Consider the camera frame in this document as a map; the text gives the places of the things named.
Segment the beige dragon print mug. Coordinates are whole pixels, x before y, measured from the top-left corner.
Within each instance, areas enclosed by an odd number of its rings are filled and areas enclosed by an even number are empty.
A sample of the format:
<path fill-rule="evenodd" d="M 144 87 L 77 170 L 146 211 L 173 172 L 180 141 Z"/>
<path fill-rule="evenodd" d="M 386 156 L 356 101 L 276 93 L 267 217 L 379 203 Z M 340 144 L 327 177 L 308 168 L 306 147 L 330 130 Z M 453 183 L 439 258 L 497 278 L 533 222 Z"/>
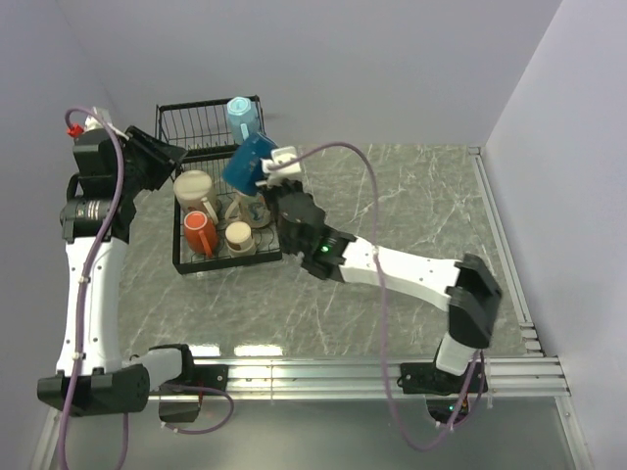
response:
<path fill-rule="evenodd" d="M 250 196 L 236 191 L 224 218 L 228 221 L 243 221 L 253 229 L 262 229 L 269 226 L 271 213 L 261 193 Z"/>

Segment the cream mug green inside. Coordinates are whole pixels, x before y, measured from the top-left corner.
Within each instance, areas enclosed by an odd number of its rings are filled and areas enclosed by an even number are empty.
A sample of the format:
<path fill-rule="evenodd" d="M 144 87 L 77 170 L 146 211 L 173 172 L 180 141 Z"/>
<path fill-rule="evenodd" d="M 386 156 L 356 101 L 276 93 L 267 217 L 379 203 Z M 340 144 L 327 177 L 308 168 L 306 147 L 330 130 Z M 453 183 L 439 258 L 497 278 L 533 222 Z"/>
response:
<path fill-rule="evenodd" d="M 204 212 L 214 225 L 218 225 L 221 202 L 208 173 L 198 169 L 183 171 L 174 179 L 173 192 L 185 212 Z"/>

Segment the stainless steel cup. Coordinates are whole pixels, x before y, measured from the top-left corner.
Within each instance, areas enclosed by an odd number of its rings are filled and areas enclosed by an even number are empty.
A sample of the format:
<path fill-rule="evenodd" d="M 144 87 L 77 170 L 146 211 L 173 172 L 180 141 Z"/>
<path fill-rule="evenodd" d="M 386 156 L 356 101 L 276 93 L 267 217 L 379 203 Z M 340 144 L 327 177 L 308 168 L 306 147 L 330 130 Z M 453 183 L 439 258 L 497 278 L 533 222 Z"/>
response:
<path fill-rule="evenodd" d="M 225 230 L 226 246 L 233 258 L 254 255 L 257 244 L 251 226 L 244 221 L 234 221 Z"/>

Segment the dark blue scalloped mug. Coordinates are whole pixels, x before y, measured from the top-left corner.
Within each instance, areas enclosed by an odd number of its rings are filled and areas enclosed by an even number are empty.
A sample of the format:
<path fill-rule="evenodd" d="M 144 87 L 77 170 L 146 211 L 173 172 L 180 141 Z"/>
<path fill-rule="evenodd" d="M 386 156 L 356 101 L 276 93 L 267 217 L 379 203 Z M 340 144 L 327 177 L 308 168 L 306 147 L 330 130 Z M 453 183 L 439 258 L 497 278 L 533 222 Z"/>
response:
<path fill-rule="evenodd" d="M 261 160 L 269 159 L 277 144 L 260 132 L 251 134 L 233 153 L 222 179 L 246 196 L 258 193 L 257 182 L 265 179 Z"/>

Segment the light blue faceted mug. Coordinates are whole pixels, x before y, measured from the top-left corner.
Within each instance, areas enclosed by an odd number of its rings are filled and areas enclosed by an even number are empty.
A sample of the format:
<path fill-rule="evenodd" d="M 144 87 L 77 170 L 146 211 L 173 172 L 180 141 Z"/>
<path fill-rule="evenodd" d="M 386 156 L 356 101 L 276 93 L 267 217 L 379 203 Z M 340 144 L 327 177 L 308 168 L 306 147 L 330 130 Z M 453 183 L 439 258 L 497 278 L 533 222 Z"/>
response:
<path fill-rule="evenodd" d="M 247 97 L 234 97 L 228 101 L 226 122 L 236 145 L 241 145 L 251 134 L 261 130 L 257 107 Z"/>

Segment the pink mug orange handle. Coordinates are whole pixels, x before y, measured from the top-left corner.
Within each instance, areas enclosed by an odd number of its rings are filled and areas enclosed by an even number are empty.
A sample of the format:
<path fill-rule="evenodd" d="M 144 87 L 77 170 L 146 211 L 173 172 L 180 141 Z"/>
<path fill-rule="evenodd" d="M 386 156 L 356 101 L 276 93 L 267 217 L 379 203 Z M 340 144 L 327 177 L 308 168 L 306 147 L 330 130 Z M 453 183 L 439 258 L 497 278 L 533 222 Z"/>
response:
<path fill-rule="evenodd" d="M 213 221 L 202 211 L 191 211 L 183 220 L 184 237 L 189 248 L 212 258 L 217 252 L 218 235 Z"/>

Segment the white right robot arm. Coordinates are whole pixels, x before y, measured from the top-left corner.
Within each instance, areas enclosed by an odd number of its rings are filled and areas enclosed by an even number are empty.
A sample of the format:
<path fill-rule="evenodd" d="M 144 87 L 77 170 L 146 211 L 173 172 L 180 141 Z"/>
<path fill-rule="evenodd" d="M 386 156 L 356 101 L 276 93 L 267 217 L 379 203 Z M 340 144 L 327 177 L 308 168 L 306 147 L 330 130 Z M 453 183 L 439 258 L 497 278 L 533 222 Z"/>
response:
<path fill-rule="evenodd" d="M 452 391 L 466 376 L 467 363 L 487 349 L 503 290 L 484 260 L 425 258 L 377 248 L 325 223 L 325 211 L 299 181 L 263 191 L 276 222 L 281 251 L 299 256 L 301 267 L 321 280 L 383 286 L 439 308 L 448 328 L 431 367 L 436 387 Z"/>

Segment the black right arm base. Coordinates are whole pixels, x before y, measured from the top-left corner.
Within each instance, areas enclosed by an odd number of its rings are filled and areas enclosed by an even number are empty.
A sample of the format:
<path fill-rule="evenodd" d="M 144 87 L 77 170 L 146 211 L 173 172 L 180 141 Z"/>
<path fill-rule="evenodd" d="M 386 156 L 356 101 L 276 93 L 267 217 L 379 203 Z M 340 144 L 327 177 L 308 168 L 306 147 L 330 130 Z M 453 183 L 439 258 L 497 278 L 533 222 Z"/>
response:
<path fill-rule="evenodd" d="M 435 399 L 426 401 L 430 417 L 445 425 L 453 415 L 465 381 L 464 376 L 455 376 L 438 370 L 434 364 L 406 362 L 400 365 L 401 376 L 397 386 L 404 395 L 428 395 Z M 453 424 L 456 428 L 472 413 L 473 405 L 488 391 L 484 364 L 478 363 L 472 371 L 460 410 Z"/>

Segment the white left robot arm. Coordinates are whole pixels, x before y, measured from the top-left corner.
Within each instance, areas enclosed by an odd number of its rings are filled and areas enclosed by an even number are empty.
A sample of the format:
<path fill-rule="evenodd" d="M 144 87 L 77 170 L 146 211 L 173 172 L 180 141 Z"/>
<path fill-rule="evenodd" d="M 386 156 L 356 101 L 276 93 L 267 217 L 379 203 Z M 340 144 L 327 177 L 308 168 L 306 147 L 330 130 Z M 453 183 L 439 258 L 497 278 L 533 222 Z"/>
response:
<path fill-rule="evenodd" d="M 72 138 L 77 172 L 60 214 L 70 271 L 66 331 L 56 372 L 38 380 L 36 393 L 72 417 L 139 412 L 163 384 L 185 394 L 197 382 L 187 346 L 153 347 L 124 360 L 118 332 L 134 200 L 160 189 L 187 152 L 134 126 L 123 136 L 94 128 Z"/>

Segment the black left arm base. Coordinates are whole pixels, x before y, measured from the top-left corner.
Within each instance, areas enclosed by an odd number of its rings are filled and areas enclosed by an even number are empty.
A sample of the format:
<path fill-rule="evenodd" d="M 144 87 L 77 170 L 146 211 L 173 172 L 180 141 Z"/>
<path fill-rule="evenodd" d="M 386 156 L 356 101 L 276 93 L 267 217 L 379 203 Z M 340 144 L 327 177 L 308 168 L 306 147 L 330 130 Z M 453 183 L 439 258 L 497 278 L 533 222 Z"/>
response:
<path fill-rule="evenodd" d="M 196 366 L 191 379 L 170 381 L 156 392 L 159 418 L 166 427 L 179 430 L 214 428 L 230 412 L 226 394 L 229 366 Z"/>

